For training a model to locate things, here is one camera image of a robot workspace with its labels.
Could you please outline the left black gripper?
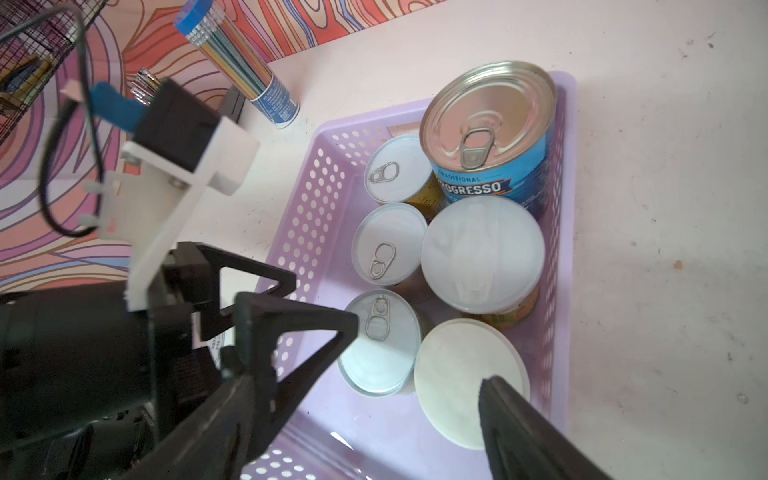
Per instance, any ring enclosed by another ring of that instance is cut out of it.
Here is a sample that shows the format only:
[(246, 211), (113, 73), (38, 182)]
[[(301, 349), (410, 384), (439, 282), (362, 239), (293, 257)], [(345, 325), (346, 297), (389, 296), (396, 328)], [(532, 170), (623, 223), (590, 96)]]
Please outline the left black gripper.
[(295, 291), (296, 280), (289, 270), (200, 242), (181, 242), (161, 259), (146, 310), (156, 441), (221, 383), (207, 347), (193, 345), (194, 334), (208, 341), (234, 325), (252, 418), (246, 459), (267, 451), (359, 332), (354, 313), (281, 298)]

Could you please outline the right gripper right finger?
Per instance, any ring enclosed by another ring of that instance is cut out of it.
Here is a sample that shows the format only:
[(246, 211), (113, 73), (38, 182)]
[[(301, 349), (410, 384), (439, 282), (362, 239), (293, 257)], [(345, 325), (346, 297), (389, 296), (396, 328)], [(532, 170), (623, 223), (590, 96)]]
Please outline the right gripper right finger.
[(479, 415), (494, 479), (608, 477), (500, 376), (482, 381)]

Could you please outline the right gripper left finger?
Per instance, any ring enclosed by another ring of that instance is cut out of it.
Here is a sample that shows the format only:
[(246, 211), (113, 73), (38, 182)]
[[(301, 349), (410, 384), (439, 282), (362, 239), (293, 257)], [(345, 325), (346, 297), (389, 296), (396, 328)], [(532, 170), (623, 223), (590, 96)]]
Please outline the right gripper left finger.
[(248, 375), (225, 382), (127, 479), (237, 479), (247, 462), (255, 390)]

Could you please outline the orange can plastic lid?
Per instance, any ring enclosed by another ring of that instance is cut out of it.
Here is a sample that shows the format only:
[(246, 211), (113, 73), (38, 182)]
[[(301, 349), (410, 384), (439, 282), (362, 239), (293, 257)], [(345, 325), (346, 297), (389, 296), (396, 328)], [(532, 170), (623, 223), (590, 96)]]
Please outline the orange can plastic lid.
[(429, 224), (421, 249), (421, 268), (434, 294), (497, 329), (516, 326), (533, 313), (545, 260), (538, 221), (498, 196), (444, 208)]

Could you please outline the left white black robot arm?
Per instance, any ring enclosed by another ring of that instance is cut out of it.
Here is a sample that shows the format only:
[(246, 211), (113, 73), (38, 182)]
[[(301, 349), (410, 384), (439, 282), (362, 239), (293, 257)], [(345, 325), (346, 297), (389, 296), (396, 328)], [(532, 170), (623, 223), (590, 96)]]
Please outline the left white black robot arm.
[(3, 295), (2, 477), (238, 478), (358, 334), (296, 282), (182, 242), (143, 310), (121, 281)]

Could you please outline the orange label pull-tab can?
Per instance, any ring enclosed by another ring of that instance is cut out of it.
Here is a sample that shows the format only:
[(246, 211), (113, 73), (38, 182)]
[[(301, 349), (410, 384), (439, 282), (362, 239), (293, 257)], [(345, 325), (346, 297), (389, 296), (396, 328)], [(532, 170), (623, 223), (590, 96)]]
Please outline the orange label pull-tab can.
[(427, 222), (447, 203), (417, 135), (401, 135), (378, 148), (366, 166), (364, 186), (378, 204), (407, 203)]

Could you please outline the can with white plastic lid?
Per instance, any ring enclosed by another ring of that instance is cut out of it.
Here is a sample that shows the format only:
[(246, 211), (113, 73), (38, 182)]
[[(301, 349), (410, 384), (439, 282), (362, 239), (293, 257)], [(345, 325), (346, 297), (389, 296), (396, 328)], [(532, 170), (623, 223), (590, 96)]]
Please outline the can with white plastic lid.
[(414, 367), (419, 404), (443, 437), (480, 451), (485, 448), (479, 413), (484, 380), (499, 376), (528, 400), (527, 368), (499, 330), (474, 319), (445, 321), (424, 338)]

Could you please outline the large blue label can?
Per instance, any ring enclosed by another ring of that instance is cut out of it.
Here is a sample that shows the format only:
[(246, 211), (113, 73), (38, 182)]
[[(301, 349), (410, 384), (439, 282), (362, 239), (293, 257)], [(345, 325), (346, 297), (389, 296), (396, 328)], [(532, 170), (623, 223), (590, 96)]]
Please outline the large blue label can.
[(482, 65), (444, 87), (419, 139), (448, 202), (500, 196), (541, 218), (556, 109), (551, 76), (522, 61)]

